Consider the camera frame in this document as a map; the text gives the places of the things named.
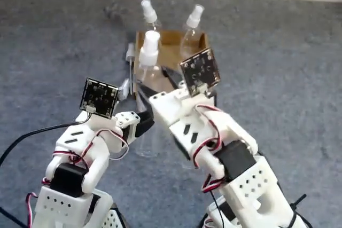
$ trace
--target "white plastic part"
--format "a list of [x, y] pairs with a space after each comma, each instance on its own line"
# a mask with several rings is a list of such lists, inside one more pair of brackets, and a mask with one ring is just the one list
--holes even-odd
[[189, 15], [188, 20], [186, 21], [186, 25], [190, 28], [197, 28], [199, 22], [201, 21], [201, 16], [204, 11], [204, 7], [201, 5], [195, 5], [192, 13]]
[[[218, 206], [220, 206], [223, 203], [225, 203], [225, 201], [226, 200], [225, 200], [224, 196], [221, 196], [216, 200], [216, 203]], [[215, 227], [223, 228], [222, 219], [221, 219], [219, 210], [216, 207], [215, 202], [211, 203], [208, 206], [207, 213], [208, 213], [208, 216], [213, 220]], [[221, 215], [222, 215], [222, 218], [224, 221], [224, 228], [242, 228], [242, 226], [240, 225], [240, 222], [237, 218], [234, 218], [232, 221], [229, 221], [223, 212], [221, 212]]]
[[[93, 194], [100, 196], [87, 220]], [[110, 216], [113, 198], [106, 192], [95, 189], [93, 194], [74, 198], [42, 187], [35, 208], [33, 228], [100, 228]]]
[[167, 128], [181, 117], [190, 115], [197, 104], [214, 105], [214, 99], [208, 99], [204, 94], [191, 98], [185, 87], [170, 93], [158, 93], [150, 97], [149, 101], [155, 117]]
[[140, 49], [139, 64], [143, 66], [154, 66], [158, 60], [158, 42], [160, 34], [153, 30], [145, 33], [144, 44]]
[[156, 11], [152, 7], [151, 0], [142, 0], [141, 6], [144, 11], [144, 17], [146, 22], [153, 23], [158, 19]]
[[140, 117], [135, 112], [120, 112], [115, 115], [115, 118], [118, 121], [117, 125], [119, 128], [123, 129], [130, 126], [127, 143], [131, 144], [136, 139], [135, 131], [137, 125], [140, 123]]
[[35, 208], [33, 228], [54, 227], [51, 224], [55, 221], [83, 227], [92, 197], [92, 194], [84, 194], [74, 198], [43, 186]]
[[135, 56], [135, 44], [129, 43], [126, 52], [126, 61], [133, 60]]
[[[293, 210], [277, 185], [277, 178], [263, 156], [232, 182], [220, 188], [243, 228], [287, 227]], [[294, 228], [306, 228], [297, 216]]]
[[98, 199], [95, 209], [84, 228], [100, 228], [103, 227], [104, 220], [108, 216], [108, 211], [113, 205], [113, 198], [108, 193], [94, 190], [94, 194], [100, 196]]
[[123, 225], [119, 219], [119, 215], [114, 209], [111, 209], [108, 212], [101, 228], [123, 228]]
[[119, 100], [120, 101], [127, 99], [129, 95], [129, 89], [130, 89], [130, 80], [129, 78], [127, 78], [123, 81], [122, 85], [119, 88]]
[[[140, 119], [137, 119], [136, 117], [137, 115], [135, 113], [132, 114], [128, 112], [125, 113], [125, 119], [120, 121], [120, 127], [122, 128], [132, 125], [130, 127], [128, 143], [131, 143], [136, 139], [134, 136], [135, 129], [136, 125], [140, 122]], [[87, 114], [82, 112], [79, 117], [77, 117], [76, 121], [83, 121], [86, 118]], [[122, 130], [116, 123], [117, 117], [112, 117], [112, 119], [109, 120], [93, 115], [87, 123], [67, 128], [57, 140], [55, 150], [73, 151], [80, 155], [94, 138], [96, 132], [100, 129], [110, 129], [122, 136]], [[114, 137], [108, 131], [101, 132], [99, 136], [93, 139], [93, 143], [93, 146], [88, 150], [84, 157], [86, 162], [91, 163], [89, 172], [84, 176], [82, 183], [82, 191], [84, 193], [92, 192], [97, 186], [97, 183], [108, 167], [110, 152], [118, 153], [122, 150], [122, 141], [117, 137]], [[48, 180], [52, 180], [56, 168], [63, 162], [68, 162], [68, 156], [54, 156], [46, 169], [45, 176]]]

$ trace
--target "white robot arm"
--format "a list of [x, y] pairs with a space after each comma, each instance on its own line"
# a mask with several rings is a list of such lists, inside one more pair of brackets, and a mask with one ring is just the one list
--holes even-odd
[[[91, 115], [89, 120], [68, 127], [57, 140], [53, 159], [42, 180], [35, 218], [32, 226], [29, 221], [29, 228], [126, 228], [120, 212], [113, 207], [112, 197], [97, 190], [96, 186], [109, 160], [125, 156], [129, 144], [154, 124], [153, 117], [135, 112], [111, 116], [102, 105], [103, 101], [110, 104], [106, 101], [111, 94], [109, 86], [94, 80], [88, 80], [89, 83], [96, 85], [96, 93], [101, 89], [99, 85], [104, 85], [103, 90], [96, 95], [91, 89], [94, 96], [83, 96], [83, 102], [87, 97], [97, 100], [92, 105], [89, 100], [86, 102], [85, 109], [93, 114], [83, 111], [76, 121], [84, 121]], [[98, 115], [101, 111], [106, 117]]]
[[203, 227], [311, 227], [286, 200], [266, 158], [258, 154], [255, 139], [217, 109], [205, 90], [191, 97], [184, 85], [152, 96], [150, 103], [154, 117], [175, 137], [185, 156], [211, 174], [213, 180], [209, 176], [203, 192], [218, 189], [222, 194], [207, 208]]

